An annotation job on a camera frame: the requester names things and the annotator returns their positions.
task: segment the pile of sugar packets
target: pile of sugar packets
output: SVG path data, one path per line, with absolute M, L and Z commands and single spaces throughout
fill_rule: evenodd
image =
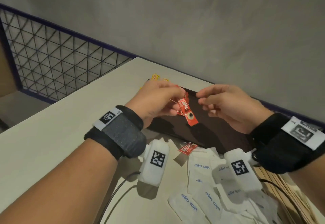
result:
M 188 185 L 168 203 L 184 223 L 281 224 L 278 203 L 261 190 L 244 192 L 215 148 L 195 148 L 188 159 Z

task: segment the gray wrist strap pad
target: gray wrist strap pad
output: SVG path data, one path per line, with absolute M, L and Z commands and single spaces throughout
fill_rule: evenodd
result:
M 117 115 L 102 131 L 107 134 L 129 158 L 140 156 L 147 145 L 144 134 L 123 113 Z

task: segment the table top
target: table top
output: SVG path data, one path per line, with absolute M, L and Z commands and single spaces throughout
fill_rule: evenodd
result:
M 0 212 L 78 147 L 96 119 L 127 103 L 154 73 L 193 91 L 210 85 L 138 57 L 0 134 Z M 148 141 L 170 139 L 152 131 L 144 133 Z M 127 181 L 101 223 L 107 218 L 110 223 L 181 223 L 167 202 L 177 187 L 187 184 L 187 167 L 179 163 L 177 143 L 176 139 L 168 142 L 171 150 L 159 188 Z M 140 164 L 138 158 L 122 160 L 111 192 Z

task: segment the hand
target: hand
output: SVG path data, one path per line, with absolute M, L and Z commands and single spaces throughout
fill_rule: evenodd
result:
M 125 105 L 143 120 L 147 128 L 152 119 L 160 115 L 177 115 L 179 105 L 171 100 L 184 97 L 185 90 L 168 81 L 149 80 Z
M 237 86 L 215 84 L 202 89 L 196 96 L 210 117 L 224 119 L 241 133 L 250 133 L 273 114 Z

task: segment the person's right hand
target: person's right hand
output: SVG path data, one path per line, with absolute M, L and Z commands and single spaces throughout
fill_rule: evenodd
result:
M 241 133 L 250 133 L 273 114 L 237 86 L 215 84 L 202 89 L 196 96 L 210 117 L 224 119 Z

